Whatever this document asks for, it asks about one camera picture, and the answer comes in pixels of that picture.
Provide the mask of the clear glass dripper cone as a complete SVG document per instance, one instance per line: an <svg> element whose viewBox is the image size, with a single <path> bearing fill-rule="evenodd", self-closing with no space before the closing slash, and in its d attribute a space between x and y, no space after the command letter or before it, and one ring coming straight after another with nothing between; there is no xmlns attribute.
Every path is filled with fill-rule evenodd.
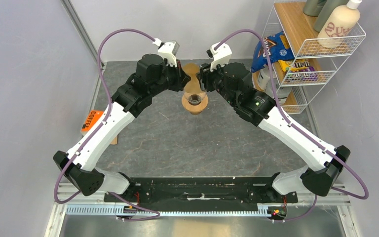
<svg viewBox="0 0 379 237"><path fill-rule="evenodd" d="M184 98L190 105L196 106L199 105L206 97L206 91L199 92L184 92Z"/></svg>

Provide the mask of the single brown paper filter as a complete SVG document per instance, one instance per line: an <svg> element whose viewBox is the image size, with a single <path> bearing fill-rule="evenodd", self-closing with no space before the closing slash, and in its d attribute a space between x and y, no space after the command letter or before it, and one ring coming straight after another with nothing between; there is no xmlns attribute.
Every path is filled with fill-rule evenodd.
<svg viewBox="0 0 379 237"><path fill-rule="evenodd" d="M196 76L200 72L199 66L194 63L188 63L183 66L183 70L190 76L190 81L185 85L184 92L190 95L202 93L200 82Z"/></svg>

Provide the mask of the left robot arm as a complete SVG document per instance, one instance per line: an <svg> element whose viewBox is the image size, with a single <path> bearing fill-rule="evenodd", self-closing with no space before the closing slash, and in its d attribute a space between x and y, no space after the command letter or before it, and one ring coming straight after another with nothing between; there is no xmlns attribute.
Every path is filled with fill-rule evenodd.
<svg viewBox="0 0 379 237"><path fill-rule="evenodd" d="M96 164L112 140L152 104L156 95L166 90L182 91L189 81L179 60L170 66L159 55L144 55L91 130L68 151L54 154L53 160L63 176L84 196L105 191L116 193L122 201L132 200L135 188L130 179L120 172L98 169Z"/></svg>

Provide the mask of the brown paper coffee filters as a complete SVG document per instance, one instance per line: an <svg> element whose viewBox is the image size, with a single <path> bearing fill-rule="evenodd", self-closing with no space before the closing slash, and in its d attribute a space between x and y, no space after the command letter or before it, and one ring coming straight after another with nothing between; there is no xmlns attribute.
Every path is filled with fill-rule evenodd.
<svg viewBox="0 0 379 237"><path fill-rule="evenodd" d="M111 145L117 145L118 144L118 135L116 135L113 140L110 142Z"/></svg>

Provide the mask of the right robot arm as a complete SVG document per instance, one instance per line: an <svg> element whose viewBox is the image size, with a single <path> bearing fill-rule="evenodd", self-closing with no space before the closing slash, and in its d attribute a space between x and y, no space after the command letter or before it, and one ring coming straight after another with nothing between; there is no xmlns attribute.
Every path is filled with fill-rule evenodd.
<svg viewBox="0 0 379 237"><path fill-rule="evenodd" d="M319 139L280 111L276 101L258 91L251 82L251 73L241 63L229 63L211 70L209 64L199 67L197 78L202 90L219 93L244 121L270 133L302 158L306 165L290 172L274 174L265 196L277 202L286 194L308 190L325 197L343 170L350 150L316 142Z"/></svg>

